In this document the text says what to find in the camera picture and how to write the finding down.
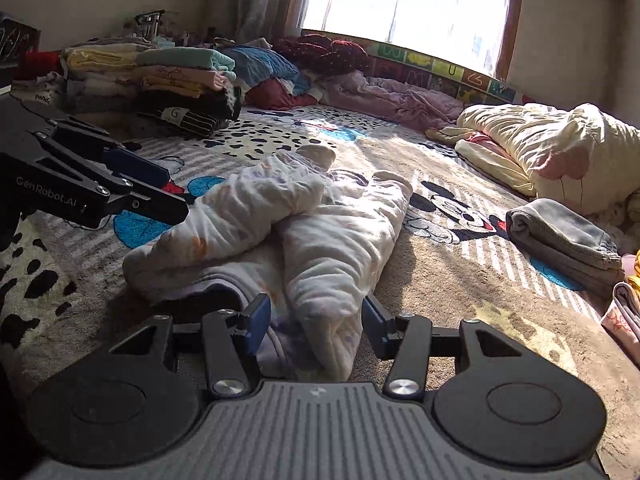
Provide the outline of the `white floral fleece garment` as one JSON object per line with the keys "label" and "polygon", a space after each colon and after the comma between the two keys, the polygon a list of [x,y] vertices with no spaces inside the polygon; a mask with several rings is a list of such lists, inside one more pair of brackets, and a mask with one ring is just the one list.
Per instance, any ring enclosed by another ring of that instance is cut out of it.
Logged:
{"label": "white floral fleece garment", "polygon": [[392,254],[412,194],[389,171],[334,167],[322,145],[277,152],[214,185],[186,220],[134,248],[127,284],[153,304],[214,290],[266,295],[264,374],[342,382],[362,335],[361,305]]}

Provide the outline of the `stack of folded clothes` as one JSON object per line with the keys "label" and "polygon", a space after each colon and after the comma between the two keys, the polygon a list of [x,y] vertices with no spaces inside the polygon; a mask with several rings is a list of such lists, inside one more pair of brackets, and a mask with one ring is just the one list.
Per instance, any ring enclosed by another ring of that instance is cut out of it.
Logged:
{"label": "stack of folded clothes", "polygon": [[102,122],[144,118],[209,138],[240,116],[235,62],[215,49],[84,44],[61,64],[72,111]]}

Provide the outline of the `blue and red clothes heap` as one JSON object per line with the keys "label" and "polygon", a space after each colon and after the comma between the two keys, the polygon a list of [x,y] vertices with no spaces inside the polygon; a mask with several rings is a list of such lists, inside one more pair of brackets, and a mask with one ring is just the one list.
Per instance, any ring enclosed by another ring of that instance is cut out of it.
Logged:
{"label": "blue and red clothes heap", "polygon": [[263,110],[290,110],[317,105],[322,91],[300,69],[271,49],[228,47],[224,55],[234,61],[234,84],[245,104]]}

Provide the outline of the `Mickey Mouse patterned blanket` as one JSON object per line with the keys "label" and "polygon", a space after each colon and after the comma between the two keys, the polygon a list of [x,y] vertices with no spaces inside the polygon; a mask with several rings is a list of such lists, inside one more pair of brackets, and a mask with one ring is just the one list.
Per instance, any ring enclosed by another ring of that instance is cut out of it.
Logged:
{"label": "Mickey Mouse patterned blanket", "polygon": [[[639,474],[639,372],[601,327],[605,303],[529,260],[499,231],[521,203],[422,133],[327,106],[243,110],[209,139],[137,120],[115,136],[165,166],[177,191],[198,194],[276,151],[320,144],[335,167],[388,170],[421,196],[376,286],[393,312],[437,326],[480,318],[597,390],[608,410],[599,454],[614,479]],[[122,258],[160,226],[131,214],[85,230],[48,214],[21,220],[1,255],[1,361],[26,392],[144,318],[126,293]]]}

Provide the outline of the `folded grey fleece garment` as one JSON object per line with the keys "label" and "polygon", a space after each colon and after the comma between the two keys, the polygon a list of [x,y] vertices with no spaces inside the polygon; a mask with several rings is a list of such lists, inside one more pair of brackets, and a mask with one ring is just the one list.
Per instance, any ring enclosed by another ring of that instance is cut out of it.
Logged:
{"label": "folded grey fleece garment", "polygon": [[601,298],[623,281],[622,257],[607,232],[567,206],[537,198],[506,213],[512,243]]}

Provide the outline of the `dark red dotted pillow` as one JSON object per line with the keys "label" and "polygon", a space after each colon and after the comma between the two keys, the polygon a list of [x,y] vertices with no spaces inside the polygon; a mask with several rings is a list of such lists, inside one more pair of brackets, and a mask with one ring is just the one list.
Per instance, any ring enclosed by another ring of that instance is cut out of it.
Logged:
{"label": "dark red dotted pillow", "polygon": [[364,72],[370,64],[369,55],[359,44],[318,34],[278,39],[272,47],[298,68],[322,76]]}

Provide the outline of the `pink purple crumpled blanket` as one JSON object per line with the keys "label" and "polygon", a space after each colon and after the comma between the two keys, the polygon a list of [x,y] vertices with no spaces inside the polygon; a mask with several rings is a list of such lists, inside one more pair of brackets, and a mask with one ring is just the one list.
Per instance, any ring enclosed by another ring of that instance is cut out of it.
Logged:
{"label": "pink purple crumpled blanket", "polygon": [[367,114],[424,132],[453,126],[463,103],[436,90],[393,79],[366,77],[359,70],[319,80],[323,104]]}

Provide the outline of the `pink white folded garment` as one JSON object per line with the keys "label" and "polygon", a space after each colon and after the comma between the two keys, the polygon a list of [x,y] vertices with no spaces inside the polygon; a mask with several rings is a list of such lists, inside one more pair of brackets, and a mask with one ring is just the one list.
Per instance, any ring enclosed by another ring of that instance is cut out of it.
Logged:
{"label": "pink white folded garment", "polygon": [[600,324],[639,361],[639,297],[629,284],[619,282],[614,286],[612,301]]}

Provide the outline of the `yellow folded garment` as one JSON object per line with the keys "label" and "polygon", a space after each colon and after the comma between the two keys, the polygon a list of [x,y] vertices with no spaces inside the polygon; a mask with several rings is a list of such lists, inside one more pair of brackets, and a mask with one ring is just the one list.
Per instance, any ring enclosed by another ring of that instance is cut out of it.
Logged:
{"label": "yellow folded garment", "polygon": [[624,255],[623,264],[626,282],[640,296],[640,252],[635,255]]}

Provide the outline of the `colourful alphabet foam mat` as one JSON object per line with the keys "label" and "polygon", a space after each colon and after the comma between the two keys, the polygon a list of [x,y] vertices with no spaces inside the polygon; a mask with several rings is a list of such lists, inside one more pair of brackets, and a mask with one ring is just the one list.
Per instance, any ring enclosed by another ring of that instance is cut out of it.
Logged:
{"label": "colourful alphabet foam mat", "polygon": [[448,94],[466,105],[523,105],[533,99],[506,82],[456,63],[415,50],[370,39],[304,29],[302,36],[322,35],[359,44],[369,55],[367,77],[393,79],[404,84]]}

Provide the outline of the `cream yellow quilt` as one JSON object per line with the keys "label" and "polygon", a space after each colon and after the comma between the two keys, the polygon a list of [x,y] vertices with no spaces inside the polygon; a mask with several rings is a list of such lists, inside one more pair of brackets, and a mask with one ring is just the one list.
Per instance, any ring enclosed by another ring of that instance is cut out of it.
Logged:
{"label": "cream yellow quilt", "polygon": [[512,190],[583,216],[639,191],[639,129],[592,104],[473,105],[455,125],[425,135]]}

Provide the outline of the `bright window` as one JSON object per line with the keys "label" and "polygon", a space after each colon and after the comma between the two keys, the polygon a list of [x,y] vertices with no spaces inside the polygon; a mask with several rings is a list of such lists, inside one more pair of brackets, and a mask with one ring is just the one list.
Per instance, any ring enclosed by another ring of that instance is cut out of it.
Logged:
{"label": "bright window", "polygon": [[509,0],[307,0],[304,29],[385,42],[495,76]]}

